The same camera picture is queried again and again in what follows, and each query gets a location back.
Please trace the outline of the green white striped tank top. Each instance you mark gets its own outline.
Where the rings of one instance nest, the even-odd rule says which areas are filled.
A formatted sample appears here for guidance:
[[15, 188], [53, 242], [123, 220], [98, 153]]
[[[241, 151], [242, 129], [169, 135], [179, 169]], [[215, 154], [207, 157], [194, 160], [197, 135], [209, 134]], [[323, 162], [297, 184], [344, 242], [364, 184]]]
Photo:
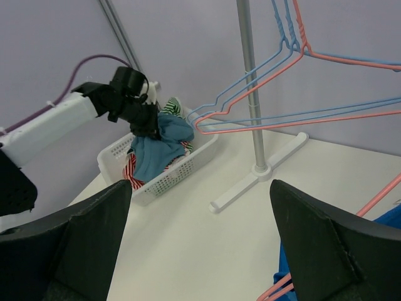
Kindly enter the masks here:
[[171, 97], [161, 109], [163, 114], [169, 114], [176, 117], [184, 118], [181, 101], [176, 97]]

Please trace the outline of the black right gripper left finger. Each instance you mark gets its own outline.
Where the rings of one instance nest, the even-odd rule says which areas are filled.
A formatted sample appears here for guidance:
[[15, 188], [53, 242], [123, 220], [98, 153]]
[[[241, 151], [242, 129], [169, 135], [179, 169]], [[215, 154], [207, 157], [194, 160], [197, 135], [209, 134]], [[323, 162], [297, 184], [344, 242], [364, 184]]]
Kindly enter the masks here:
[[1, 300], [106, 300], [131, 197], [121, 180], [1, 232]]

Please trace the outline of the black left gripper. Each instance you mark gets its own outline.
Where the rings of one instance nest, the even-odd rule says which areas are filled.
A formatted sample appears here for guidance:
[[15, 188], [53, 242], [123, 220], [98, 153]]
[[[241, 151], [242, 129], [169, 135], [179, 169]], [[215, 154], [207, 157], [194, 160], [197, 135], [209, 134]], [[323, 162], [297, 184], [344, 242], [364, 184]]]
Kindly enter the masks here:
[[131, 133], [136, 137], [159, 140], [158, 106], [156, 104], [135, 105], [133, 112], [134, 117], [129, 121]]

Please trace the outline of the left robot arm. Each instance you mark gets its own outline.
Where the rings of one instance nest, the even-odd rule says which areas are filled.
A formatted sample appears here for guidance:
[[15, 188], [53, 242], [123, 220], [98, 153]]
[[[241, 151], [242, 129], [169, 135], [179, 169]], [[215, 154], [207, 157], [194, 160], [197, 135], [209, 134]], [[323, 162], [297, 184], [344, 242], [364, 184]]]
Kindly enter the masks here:
[[85, 82], [73, 89], [66, 100], [2, 134], [1, 230], [27, 222], [38, 197], [36, 186], [22, 167], [72, 130], [106, 115], [111, 122], [128, 122], [134, 134], [156, 138], [159, 90], [159, 82], [121, 66], [110, 83]]

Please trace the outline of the grey blue tank top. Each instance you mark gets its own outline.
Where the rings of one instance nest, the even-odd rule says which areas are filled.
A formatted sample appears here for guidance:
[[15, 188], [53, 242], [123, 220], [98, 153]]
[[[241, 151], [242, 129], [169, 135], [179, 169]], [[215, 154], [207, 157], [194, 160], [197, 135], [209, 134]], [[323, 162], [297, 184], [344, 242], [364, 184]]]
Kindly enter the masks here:
[[194, 139], [193, 128], [182, 118], [169, 114], [158, 115], [159, 140], [135, 137], [130, 149], [136, 158], [133, 178], [149, 182], [163, 173], [176, 158], [185, 155], [184, 142]]

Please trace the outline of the bright blue tank top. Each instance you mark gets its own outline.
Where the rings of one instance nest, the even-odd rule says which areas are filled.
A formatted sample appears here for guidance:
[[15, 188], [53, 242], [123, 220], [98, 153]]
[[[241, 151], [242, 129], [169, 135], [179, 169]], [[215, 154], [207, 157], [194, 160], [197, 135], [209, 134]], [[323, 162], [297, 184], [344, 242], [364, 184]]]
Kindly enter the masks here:
[[[394, 207], [390, 211], [381, 215], [374, 220], [376, 223], [384, 224], [396, 229], [400, 229], [400, 205]], [[284, 251], [283, 244], [279, 246], [279, 266], [278, 271], [273, 275], [273, 283], [276, 284], [289, 273], [288, 261]], [[297, 301], [296, 293], [294, 290], [285, 293], [278, 298], [279, 301]]]

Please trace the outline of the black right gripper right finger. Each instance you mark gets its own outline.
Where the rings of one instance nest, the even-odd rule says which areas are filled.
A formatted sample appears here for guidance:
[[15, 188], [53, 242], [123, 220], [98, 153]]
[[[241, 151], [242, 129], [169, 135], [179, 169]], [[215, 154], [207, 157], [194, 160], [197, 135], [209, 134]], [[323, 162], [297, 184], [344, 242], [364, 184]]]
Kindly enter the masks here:
[[298, 300], [400, 300], [400, 229], [282, 180], [269, 195]]

